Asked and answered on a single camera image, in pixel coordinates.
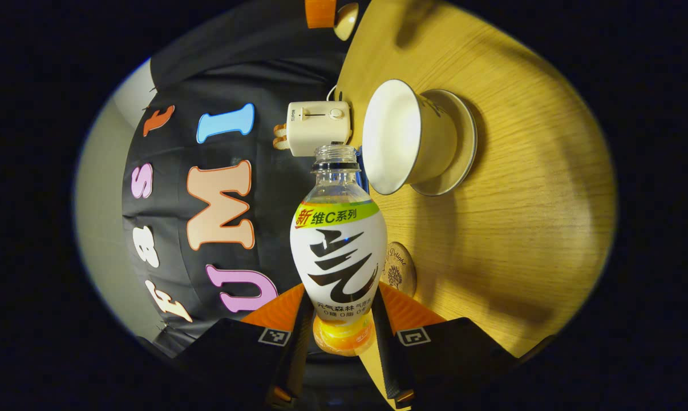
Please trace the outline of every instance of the coaster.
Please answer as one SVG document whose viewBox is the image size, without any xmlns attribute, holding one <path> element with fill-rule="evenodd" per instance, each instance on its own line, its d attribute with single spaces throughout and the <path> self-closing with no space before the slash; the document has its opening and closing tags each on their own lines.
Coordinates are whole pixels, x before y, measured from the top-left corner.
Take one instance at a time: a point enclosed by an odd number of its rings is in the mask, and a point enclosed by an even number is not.
<svg viewBox="0 0 688 411">
<path fill-rule="evenodd" d="M 385 252 L 385 272 L 380 281 L 402 291 L 408 296 L 415 296 L 415 264 L 404 245 L 392 242 Z"/>
<path fill-rule="evenodd" d="M 446 90 L 428 90 L 420 93 L 431 99 L 451 115 L 456 125 L 456 154 L 451 165 L 434 179 L 412 184 L 412 189 L 422 195 L 444 195 L 458 187 L 471 169 L 476 156 L 476 124 L 466 104 L 458 96 Z"/>
</svg>

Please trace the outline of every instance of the white cup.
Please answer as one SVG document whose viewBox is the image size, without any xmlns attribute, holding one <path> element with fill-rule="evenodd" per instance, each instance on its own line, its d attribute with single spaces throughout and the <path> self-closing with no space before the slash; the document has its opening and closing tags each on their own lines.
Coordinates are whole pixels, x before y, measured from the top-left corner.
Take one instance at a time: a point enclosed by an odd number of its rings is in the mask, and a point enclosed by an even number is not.
<svg viewBox="0 0 688 411">
<path fill-rule="evenodd" d="M 442 107 L 402 80 L 382 83 L 370 99 L 362 157 L 372 187 L 390 195 L 442 174 L 456 151 L 456 127 Z"/>
</svg>

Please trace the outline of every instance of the plastic bottle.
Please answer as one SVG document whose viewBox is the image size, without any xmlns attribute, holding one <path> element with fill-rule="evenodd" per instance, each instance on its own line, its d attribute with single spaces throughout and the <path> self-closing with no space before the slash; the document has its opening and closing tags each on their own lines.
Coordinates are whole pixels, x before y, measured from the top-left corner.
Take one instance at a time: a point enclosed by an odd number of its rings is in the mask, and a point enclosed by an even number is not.
<svg viewBox="0 0 688 411">
<path fill-rule="evenodd" d="M 354 356 L 372 343 L 370 307 L 384 271 L 382 212 L 357 185 L 354 147 L 321 146 L 316 185 L 291 223 L 296 268 L 316 309 L 314 336 L 329 353 Z"/>
</svg>

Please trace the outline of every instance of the orange letter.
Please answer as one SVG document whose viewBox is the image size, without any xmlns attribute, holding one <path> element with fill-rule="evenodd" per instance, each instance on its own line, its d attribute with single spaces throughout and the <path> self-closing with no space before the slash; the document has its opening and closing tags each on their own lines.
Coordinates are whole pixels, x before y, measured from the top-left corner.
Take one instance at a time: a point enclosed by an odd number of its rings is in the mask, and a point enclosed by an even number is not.
<svg viewBox="0 0 688 411">
<path fill-rule="evenodd" d="M 159 110 L 156 110 L 154 114 L 152 114 L 151 117 L 144 122 L 144 137 L 146 137 L 151 130 L 155 130 L 156 128 L 167 124 L 167 122 L 169 122 L 169 118 L 172 117 L 173 112 L 173 105 L 167 107 L 167 111 L 165 111 L 162 115 L 159 115 Z"/>
<path fill-rule="evenodd" d="M 255 234 L 250 220 L 243 219 L 234 227 L 224 226 L 250 208 L 246 202 L 228 197 L 224 192 L 248 195 L 251 174 L 252 168 L 247 160 L 234 167 L 214 170 L 192 167 L 189 170 L 187 192 L 209 204 L 187 222 L 187 239 L 191 249 L 197 251 L 205 243 L 238 243 L 245 249 L 253 248 Z"/>
</svg>

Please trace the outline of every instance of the pink letter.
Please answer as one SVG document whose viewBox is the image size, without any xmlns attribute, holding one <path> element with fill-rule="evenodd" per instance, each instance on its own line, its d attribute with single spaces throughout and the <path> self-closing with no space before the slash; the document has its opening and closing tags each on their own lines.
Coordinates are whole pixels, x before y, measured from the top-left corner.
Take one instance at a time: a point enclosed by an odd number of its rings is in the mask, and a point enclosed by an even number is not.
<svg viewBox="0 0 688 411">
<path fill-rule="evenodd" d="M 151 195 L 154 170 L 151 163 L 136 167 L 131 172 L 131 194 L 134 198 L 148 198 Z"/>
<path fill-rule="evenodd" d="M 273 281 L 258 271 L 218 270 L 208 264 L 207 273 L 212 283 L 218 287 L 222 287 L 223 283 L 253 283 L 260 289 L 260 296 L 257 297 L 232 297 L 226 292 L 220 292 L 222 303 L 232 312 L 255 311 L 278 297 Z"/>
</svg>

